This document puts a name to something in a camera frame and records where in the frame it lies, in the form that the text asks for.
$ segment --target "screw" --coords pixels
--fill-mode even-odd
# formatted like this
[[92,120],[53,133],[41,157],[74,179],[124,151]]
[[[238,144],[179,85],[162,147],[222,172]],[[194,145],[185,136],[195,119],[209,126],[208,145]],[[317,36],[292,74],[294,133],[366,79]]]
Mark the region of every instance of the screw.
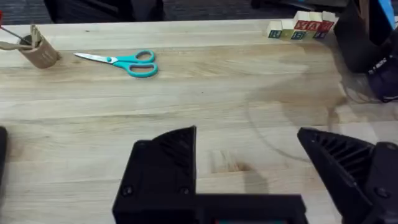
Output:
[[131,197],[134,194],[134,189],[132,186],[125,186],[122,188],[122,196],[123,197]]
[[376,195],[378,195],[379,197],[382,198],[389,198],[391,197],[391,193],[388,192],[386,189],[382,188],[382,187],[376,187],[374,189],[374,192],[376,193]]
[[189,189],[186,188],[186,187],[182,187],[182,188],[180,189],[180,193],[181,193],[181,194],[189,194]]

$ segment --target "block stack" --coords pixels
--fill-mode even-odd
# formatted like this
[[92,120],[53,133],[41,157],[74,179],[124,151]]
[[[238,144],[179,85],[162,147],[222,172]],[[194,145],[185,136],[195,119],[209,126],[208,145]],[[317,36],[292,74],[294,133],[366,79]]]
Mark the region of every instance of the block stack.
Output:
[[336,16],[331,12],[298,11],[293,19],[270,21],[267,35],[275,39],[323,39],[335,21]]

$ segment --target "wooden tabletop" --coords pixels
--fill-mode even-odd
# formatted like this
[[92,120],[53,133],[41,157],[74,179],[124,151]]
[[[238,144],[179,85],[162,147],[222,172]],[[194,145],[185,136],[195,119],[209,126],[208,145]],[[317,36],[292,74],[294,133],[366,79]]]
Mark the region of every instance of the wooden tabletop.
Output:
[[[276,40],[266,27],[267,20],[42,25],[62,54],[45,70],[18,51],[0,51],[0,124],[10,133],[0,223],[114,223],[134,142],[191,125],[197,192],[302,194],[310,223],[339,223],[296,133],[306,126],[396,141],[396,105],[375,104],[352,82],[333,34]],[[0,39],[16,41],[5,32]],[[139,49],[156,53],[158,75],[132,78],[73,55]]]

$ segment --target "pencil holder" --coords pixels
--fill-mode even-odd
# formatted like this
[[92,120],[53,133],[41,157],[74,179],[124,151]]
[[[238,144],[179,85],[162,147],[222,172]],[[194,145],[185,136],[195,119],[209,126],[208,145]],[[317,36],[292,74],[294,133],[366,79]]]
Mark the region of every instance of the pencil holder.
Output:
[[[32,40],[30,35],[27,35],[24,38],[26,40]],[[53,66],[58,59],[60,59],[60,54],[49,44],[49,42],[47,42],[43,36],[37,47],[31,50],[19,49],[19,52],[37,68],[49,68]]]

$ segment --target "scissors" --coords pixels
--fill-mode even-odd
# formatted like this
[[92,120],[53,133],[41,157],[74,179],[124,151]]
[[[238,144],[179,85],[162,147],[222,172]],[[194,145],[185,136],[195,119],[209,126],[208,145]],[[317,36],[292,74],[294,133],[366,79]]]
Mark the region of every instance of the scissors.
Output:
[[[129,56],[117,56],[117,57],[102,57],[98,55],[75,53],[76,56],[82,57],[88,60],[94,60],[96,62],[104,62],[114,65],[119,68],[124,68],[128,74],[136,78],[147,78],[155,75],[158,71],[157,64],[155,61],[155,53],[151,50],[141,50],[136,54]],[[138,59],[142,55],[150,55],[148,59]],[[133,72],[133,68],[153,68],[149,72],[137,73]]]

